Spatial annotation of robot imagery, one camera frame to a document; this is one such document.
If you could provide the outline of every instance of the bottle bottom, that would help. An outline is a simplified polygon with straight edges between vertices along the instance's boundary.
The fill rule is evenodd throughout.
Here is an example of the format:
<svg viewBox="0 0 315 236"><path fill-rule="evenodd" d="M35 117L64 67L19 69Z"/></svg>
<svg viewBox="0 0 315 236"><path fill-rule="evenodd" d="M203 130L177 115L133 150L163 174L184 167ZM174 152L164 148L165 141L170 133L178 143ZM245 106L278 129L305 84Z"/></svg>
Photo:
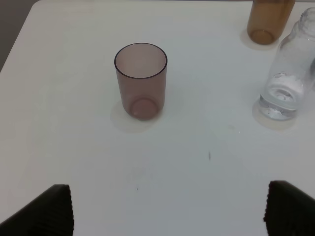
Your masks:
<svg viewBox="0 0 315 236"><path fill-rule="evenodd" d="M249 32L249 36L251 40L254 41L255 43L263 44L263 45L271 44L274 41L276 41L274 36L270 32L264 29L259 29L259 30L254 30L252 32Z"/></svg>
<svg viewBox="0 0 315 236"><path fill-rule="evenodd" d="M262 96L259 99L259 110L266 117L274 120L288 120L296 117L297 110L289 110L268 102Z"/></svg>

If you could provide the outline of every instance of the black object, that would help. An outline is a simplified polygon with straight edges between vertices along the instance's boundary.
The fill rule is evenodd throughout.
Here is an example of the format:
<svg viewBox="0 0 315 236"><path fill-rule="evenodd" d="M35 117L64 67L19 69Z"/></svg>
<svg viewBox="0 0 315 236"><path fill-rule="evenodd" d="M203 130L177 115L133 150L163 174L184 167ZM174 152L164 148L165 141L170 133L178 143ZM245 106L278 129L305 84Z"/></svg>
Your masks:
<svg viewBox="0 0 315 236"><path fill-rule="evenodd" d="M0 224L0 236L72 236L69 185L55 184Z"/></svg>
<svg viewBox="0 0 315 236"><path fill-rule="evenodd" d="M271 181L264 221L269 236L315 236L315 200L286 181Z"/></svg>

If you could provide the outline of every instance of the cup base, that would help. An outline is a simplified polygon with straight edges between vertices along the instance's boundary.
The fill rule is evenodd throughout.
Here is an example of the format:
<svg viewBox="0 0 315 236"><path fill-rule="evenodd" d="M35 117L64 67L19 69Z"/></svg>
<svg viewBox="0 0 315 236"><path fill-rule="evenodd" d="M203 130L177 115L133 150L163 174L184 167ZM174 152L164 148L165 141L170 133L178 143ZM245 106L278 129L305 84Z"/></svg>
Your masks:
<svg viewBox="0 0 315 236"><path fill-rule="evenodd" d="M148 120L154 118L159 112L158 106L152 99L143 97L135 100L129 109L129 114L140 120Z"/></svg>

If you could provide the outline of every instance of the cup rim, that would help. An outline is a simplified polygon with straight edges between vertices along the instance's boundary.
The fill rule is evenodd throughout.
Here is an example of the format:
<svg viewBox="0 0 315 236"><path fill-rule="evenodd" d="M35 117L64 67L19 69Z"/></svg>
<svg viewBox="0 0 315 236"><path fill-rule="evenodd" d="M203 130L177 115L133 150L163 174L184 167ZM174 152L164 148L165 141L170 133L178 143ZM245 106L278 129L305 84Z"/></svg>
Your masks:
<svg viewBox="0 0 315 236"><path fill-rule="evenodd" d="M131 45L134 45L134 44L149 44L149 45L155 46L155 47L157 47L158 49L160 49L160 50L163 52L164 56L165 56L165 65L164 65L163 69L162 69L161 71L159 71L158 73L154 74L154 75L151 75L151 76L148 76L148 77L141 77L141 78L132 77L132 76L126 75L126 74L124 74L123 72L121 72L121 71L118 69L117 65L116 65L116 58L117 58L118 54L119 54L123 49L125 49L126 47L129 47L129 46L131 46ZM165 69L166 66L167 66L167 55L166 55L165 51L163 51L163 49L160 48L160 47L158 47L157 45L154 45L154 44L151 44L151 43L131 43L131 44L127 45L127 46L124 46L123 48L121 48L121 49L117 52L117 54L116 54L116 56L115 56L115 59L114 59L114 65L115 65L116 70L117 70L120 74L122 74L122 75L124 75L124 76L126 76L126 77L128 77L128 78L137 79L137 80L149 79L149 78L152 78L152 77L154 77L154 76L157 76L158 74L160 74L160 73L162 73L162 72L164 71L164 69Z"/></svg>

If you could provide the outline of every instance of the gray floor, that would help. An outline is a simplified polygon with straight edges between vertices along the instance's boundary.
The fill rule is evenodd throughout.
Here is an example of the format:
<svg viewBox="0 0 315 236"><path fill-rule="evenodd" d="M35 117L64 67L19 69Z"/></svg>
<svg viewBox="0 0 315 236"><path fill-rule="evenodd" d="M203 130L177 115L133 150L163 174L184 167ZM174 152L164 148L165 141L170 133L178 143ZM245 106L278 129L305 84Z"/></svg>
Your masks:
<svg viewBox="0 0 315 236"><path fill-rule="evenodd" d="M30 12L38 0L0 0L0 71Z"/></svg>

